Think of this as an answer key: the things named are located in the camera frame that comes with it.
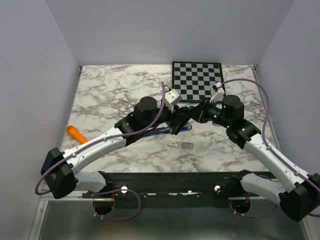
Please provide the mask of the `white staple box sleeve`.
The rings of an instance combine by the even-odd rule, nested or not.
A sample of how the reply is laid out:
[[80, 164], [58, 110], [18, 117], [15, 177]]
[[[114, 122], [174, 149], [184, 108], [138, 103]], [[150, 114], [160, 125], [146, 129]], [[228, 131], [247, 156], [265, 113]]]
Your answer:
[[169, 147], [177, 148], [179, 146], [179, 142], [175, 140], [168, 140], [166, 145]]

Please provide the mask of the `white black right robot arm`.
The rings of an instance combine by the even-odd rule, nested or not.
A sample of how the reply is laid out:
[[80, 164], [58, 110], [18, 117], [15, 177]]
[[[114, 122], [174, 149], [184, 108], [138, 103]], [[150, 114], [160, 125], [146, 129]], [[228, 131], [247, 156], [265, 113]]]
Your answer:
[[223, 97], [221, 107], [208, 98], [186, 109], [189, 119], [224, 127], [228, 138], [258, 159], [277, 179], [264, 179], [243, 171], [230, 183], [230, 191], [241, 196], [254, 193], [279, 205], [293, 221], [299, 222], [320, 205], [320, 175], [309, 174], [270, 144], [261, 130], [244, 118], [244, 104], [235, 95]]

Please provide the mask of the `blue and black stapler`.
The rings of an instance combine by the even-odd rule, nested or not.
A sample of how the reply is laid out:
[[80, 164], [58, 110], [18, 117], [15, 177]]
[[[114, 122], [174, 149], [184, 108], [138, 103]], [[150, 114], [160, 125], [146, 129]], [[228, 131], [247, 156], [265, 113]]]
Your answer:
[[[192, 125], [190, 123], [187, 123], [180, 131], [185, 132], [185, 131], [190, 131], [192, 129]], [[169, 127], [157, 127], [157, 128], [152, 128], [144, 134], [145, 137], [149, 136], [155, 136], [155, 135], [166, 135], [170, 134], [170, 128]]]

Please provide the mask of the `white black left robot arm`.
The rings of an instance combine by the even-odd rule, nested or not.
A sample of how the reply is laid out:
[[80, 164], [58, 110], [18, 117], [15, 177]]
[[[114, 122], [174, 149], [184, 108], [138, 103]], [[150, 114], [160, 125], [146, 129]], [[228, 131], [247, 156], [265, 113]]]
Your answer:
[[167, 124], [168, 133], [179, 133], [188, 123], [183, 115], [184, 109], [177, 105], [180, 100], [180, 96], [166, 94], [158, 106], [153, 97], [143, 97], [133, 112], [102, 135], [65, 151], [57, 147], [49, 150], [40, 170], [41, 181], [46, 183], [55, 199], [64, 198], [75, 190], [89, 190], [101, 198], [107, 197], [111, 185], [104, 173], [89, 173], [83, 169], [113, 151], [158, 132], [161, 124]]

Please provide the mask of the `staple tray with staples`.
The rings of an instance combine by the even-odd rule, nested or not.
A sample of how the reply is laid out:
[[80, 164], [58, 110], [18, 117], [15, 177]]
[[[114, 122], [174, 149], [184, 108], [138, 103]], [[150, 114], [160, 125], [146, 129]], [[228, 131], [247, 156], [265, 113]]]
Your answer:
[[191, 142], [182, 142], [181, 147], [184, 149], [190, 149], [192, 150], [194, 145]]

